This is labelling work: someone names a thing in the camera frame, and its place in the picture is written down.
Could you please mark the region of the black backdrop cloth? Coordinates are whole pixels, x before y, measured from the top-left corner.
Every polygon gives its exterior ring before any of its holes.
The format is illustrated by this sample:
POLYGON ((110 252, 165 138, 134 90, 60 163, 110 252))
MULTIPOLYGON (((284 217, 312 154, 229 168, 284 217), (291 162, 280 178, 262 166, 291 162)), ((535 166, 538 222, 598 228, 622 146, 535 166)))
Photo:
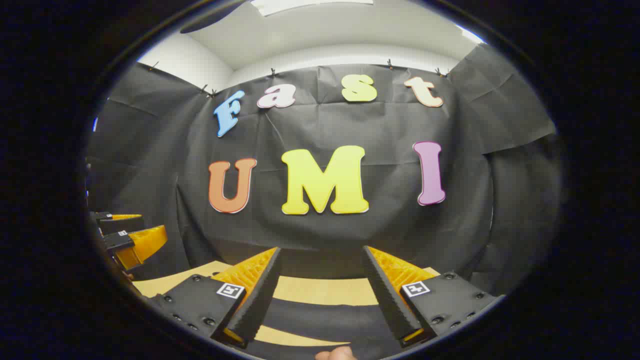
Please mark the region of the black backdrop cloth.
POLYGON ((365 245, 512 291, 546 257, 562 147, 542 101, 479 45, 448 76, 339 64, 286 71, 215 98, 140 64, 115 85, 87 150, 89 208, 141 214, 168 241, 150 280, 281 249, 284 276, 361 278, 365 245), (324 168, 359 146, 361 214, 286 215, 284 153, 324 168))

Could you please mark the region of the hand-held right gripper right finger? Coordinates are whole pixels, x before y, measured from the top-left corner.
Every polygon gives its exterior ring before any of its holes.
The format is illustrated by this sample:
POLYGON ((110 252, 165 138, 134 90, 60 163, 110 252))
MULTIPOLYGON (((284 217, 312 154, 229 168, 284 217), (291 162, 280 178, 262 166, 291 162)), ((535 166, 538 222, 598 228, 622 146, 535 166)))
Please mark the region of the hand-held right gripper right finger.
POLYGON ((435 275, 368 245, 362 251, 368 282, 402 347, 443 337, 501 300, 455 272, 435 275))

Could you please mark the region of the black jeans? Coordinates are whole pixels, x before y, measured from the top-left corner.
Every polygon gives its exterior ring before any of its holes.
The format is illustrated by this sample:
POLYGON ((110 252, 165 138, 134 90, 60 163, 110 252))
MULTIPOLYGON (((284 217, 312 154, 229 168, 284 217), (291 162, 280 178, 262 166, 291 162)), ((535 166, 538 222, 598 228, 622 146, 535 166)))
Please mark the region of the black jeans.
MULTIPOLYGON (((272 299, 263 325, 301 337, 350 343, 359 360, 379 360, 402 353, 400 342, 378 305, 320 305, 272 299)), ((268 360, 313 360, 327 346, 272 344, 258 338, 245 352, 268 360)))

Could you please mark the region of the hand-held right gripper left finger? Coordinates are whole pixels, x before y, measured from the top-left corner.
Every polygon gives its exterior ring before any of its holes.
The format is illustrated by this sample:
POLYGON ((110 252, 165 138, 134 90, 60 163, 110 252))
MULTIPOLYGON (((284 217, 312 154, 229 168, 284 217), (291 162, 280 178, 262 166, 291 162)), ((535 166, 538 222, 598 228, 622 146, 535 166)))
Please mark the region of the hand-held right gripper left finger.
POLYGON ((281 249, 270 248, 215 275, 194 274, 148 304, 198 337, 245 348, 258 332, 281 275, 281 249))

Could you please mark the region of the ceiling light panel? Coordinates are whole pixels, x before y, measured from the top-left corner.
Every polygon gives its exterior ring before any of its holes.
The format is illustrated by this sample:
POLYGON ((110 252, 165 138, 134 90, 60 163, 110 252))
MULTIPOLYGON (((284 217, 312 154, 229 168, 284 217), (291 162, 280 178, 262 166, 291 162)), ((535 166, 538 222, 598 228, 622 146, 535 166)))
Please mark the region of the ceiling light panel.
POLYGON ((461 27, 459 25, 456 25, 456 27, 460 29, 461 35, 464 38, 466 38, 469 41, 471 41, 472 43, 474 43, 474 44, 486 44, 486 42, 483 39, 481 39, 477 34, 471 32, 470 30, 468 30, 466 28, 463 28, 463 27, 461 27))

